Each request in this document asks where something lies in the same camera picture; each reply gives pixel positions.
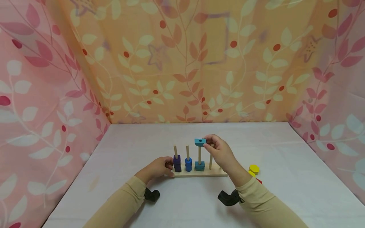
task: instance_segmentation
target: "left hand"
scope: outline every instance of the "left hand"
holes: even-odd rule
[[[145,184],[147,184],[151,179],[162,175],[174,177],[174,173],[171,172],[172,164],[172,157],[159,157],[141,169],[135,176],[142,180]]]

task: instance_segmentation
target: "pink curtain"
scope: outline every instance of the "pink curtain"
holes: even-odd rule
[[[323,26],[326,51],[312,68],[314,77],[296,111],[287,113],[287,118],[326,165],[365,202],[365,2],[342,2],[344,18]]]
[[[1,1],[0,47],[0,227],[38,228],[109,122],[43,4]]]

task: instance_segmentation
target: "wooden dowel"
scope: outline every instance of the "wooden dowel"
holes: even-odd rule
[[[209,169],[212,169],[213,155],[210,155]]]
[[[176,146],[174,145],[174,151],[175,151],[175,159],[177,159],[177,148],[176,148]]]
[[[188,161],[190,161],[190,155],[189,155],[189,146],[186,145],[186,158]]]
[[[198,162],[198,164],[201,165],[201,147],[198,147],[198,148],[199,148],[199,152],[198,152],[199,162]]]

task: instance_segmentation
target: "navy blue block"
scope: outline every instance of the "navy blue block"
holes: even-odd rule
[[[187,172],[190,172],[192,167],[191,167],[191,164],[192,164],[192,161],[191,161],[191,158],[185,158],[185,169]]]
[[[181,158],[180,158],[180,155],[178,155],[177,158],[174,155],[174,168],[175,168],[175,172],[181,172]]]

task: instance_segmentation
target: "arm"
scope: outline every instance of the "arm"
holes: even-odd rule
[[[173,159],[160,157],[136,173],[88,220],[84,228],[123,227],[143,203],[148,182],[164,174],[173,177]]]
[[[308,228],[287,205],[252,177],[236,160],[229,145],[216,135],[205,137],[204,147],[236,186],[240,203],[249,217],[262,228]]]

